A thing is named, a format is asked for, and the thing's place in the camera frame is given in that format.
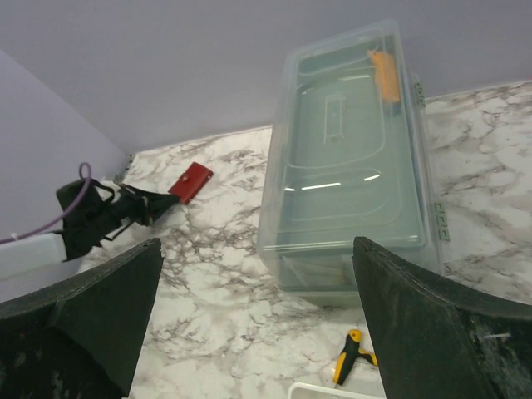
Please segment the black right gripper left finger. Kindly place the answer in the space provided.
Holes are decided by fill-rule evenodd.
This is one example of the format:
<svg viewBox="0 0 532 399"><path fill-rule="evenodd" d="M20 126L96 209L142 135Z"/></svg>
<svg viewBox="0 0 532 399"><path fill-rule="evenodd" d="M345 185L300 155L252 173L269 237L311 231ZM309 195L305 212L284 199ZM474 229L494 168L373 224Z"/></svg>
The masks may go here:
<svg viewBox="0 0 532 399"><path fill-rule="evenodd" d="M3 398L126 398L163 265L148 239L1 304Z"/></svg>

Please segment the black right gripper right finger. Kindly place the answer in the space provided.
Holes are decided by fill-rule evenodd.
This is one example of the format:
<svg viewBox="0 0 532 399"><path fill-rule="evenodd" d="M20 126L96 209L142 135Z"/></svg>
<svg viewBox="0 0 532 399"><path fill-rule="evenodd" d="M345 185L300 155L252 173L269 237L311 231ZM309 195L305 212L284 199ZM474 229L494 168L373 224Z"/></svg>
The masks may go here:
<svg viewBox="0 0 532 399"><path fill-rule="evenodd" d="M531 306L426 270L366 237L353 268L388 398L529 398Z"/></svg>

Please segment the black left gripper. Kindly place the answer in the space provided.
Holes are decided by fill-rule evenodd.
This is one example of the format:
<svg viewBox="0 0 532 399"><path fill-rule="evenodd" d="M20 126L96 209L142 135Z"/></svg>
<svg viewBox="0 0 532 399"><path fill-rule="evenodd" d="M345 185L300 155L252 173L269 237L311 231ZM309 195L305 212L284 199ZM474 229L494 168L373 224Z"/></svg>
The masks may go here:
<svg viewBox="0 0 532 399"><path fill-rule="evenodd" d="M112 241L132 224L153 224L180 198L158 194L130 185L118 190L91 179L87 191L77 180L57 190L57 200L66 213L62 217L61 235L68 261L87 255L101 242Z"/></svg>

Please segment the red leather card holder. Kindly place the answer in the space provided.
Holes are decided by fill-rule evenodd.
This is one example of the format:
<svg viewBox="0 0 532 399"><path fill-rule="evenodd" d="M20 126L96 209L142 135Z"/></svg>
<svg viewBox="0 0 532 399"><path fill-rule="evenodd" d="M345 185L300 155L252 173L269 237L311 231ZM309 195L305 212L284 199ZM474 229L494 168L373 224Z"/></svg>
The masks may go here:
<svg viewBox="0 0 532 399"><path fill-rule="evenodd" d="M176 195L180 203L188 204L209 182L214 172L206 166L193 162L179 179L170 187L168 193Z"/></svg>

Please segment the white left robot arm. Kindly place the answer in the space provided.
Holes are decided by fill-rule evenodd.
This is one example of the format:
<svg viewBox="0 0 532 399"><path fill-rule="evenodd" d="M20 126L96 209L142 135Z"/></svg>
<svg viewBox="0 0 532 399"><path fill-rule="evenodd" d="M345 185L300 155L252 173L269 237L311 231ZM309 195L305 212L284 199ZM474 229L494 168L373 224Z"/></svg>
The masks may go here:
<svg viewBox="0 0 532 399"><path fill-rule="evenodd" d="M130 185L114 190L94 179L77 180L61 187L57 199L64 211L62 228L2 244L1 279L79 259L102 242L114 240L133 224L151 226L180 202L176 195Z"/></svg>

